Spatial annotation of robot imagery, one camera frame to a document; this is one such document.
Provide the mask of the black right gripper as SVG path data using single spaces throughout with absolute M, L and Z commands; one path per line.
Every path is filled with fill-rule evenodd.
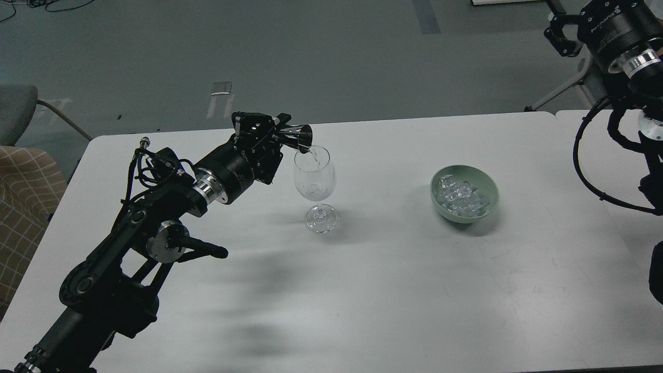
M 590 1 L 579 14 L 568 14 L 561 1 L 546 1 L 552 12 L 544 36 L 564 57 L 578 56 L 587 45 L 599 68 L 620 73 L 616 61 L 634 49 L 661 49 L 661 20 L 644 1 Z M 568 39 L 564 26 L 577 26 L 577 40 Z

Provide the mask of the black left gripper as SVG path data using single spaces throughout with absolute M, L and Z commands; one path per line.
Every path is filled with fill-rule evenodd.
M 194 189 L 208 204 L 230 205 L 254 182 L 272 184 L 283 159 L 279 141 L 293 138 L 291 119 L 288 113 L 234 112 L 235 134 L 194 165 Z

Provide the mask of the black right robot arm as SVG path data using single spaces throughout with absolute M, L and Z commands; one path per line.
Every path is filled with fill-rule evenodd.
M 661 181 L 661 21 L 644 1 L 590 1 L 569 14 L 548 1 L 551 17 L 544 36 L 560 56 L 577 56 L 586 47 L 603 77 L 606 94 L 583 117 L 573 143 L 573 165 L 585 187 L 611 205 L 655 216 L 662 210 Z M 606 107 L 612 112 L 607 134 L 644 156 L 648 175 L 639 191 L 649 206 L 637 206 L 604 193 L 586 179 L 579 161 L 583 133 Z

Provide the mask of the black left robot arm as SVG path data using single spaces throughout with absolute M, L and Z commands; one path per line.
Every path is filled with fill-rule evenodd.
M 228 257 L 225 247 L 190 236 L 181 217 L 201 217 L 217 201 L 230 205 L 253 182 L 271 184 L 283 146 L 307 153 L 308 125 L 291 115 L 234 112 L 234 133 L 191 163 L 168 147 L 140 140 L 129 164 L 122 207 L 108 236 L 60 285 L 66 307 L 14 372 L 93 372 L 93 361 L 115 335 L 134 338 L 157 319 L 158 293 L 175 263 Z

